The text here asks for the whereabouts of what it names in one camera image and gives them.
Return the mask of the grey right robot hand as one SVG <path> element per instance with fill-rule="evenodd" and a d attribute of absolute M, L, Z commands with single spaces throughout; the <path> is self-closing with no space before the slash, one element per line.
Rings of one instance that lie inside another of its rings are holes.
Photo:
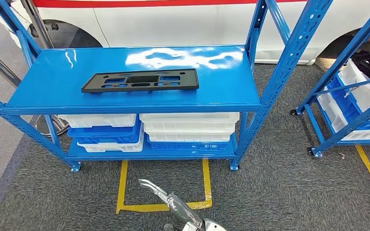
<path fill-rule="evenodd" d="M 165 224 L 165 231 L 204 231 L 204 221 L 184 201 L 174 193 L 168 194 L 149 180 L 139 179 L 140 187 L 149 189 L 157 195 L 174 216 L 174 224 Z"/>

